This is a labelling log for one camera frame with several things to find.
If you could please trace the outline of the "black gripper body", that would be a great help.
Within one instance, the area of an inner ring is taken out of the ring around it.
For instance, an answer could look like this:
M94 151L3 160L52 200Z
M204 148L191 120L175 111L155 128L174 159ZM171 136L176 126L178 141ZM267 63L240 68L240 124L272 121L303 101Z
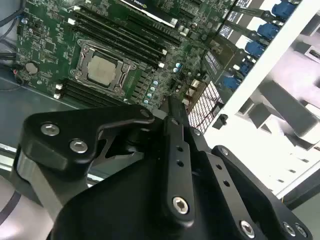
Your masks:
M205 153L191 156L195 219L178 226L165 214L159 160L141 160L68 202L53 240L235 240L238 228L218 184L209 178Z

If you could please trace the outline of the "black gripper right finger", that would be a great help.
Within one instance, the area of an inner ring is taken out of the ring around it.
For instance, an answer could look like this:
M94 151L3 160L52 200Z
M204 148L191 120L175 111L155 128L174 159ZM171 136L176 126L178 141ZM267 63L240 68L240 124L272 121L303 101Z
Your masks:
M176 116L190 146L197 217L209 240L312 240L307 226L227 147L210 148L189 124L185 105Z

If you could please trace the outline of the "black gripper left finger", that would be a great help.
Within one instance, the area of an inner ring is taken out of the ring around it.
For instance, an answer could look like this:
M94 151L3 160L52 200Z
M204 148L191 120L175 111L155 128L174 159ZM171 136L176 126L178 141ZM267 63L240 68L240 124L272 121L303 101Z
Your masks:
M195 220L191 153L176 101L167 99L164 118L141 105L33 114L23 123L14 168L56 221L67 203L99 184L86 185L92 166L140 152L142 160L158 160L164 167L165 215L190 227Z

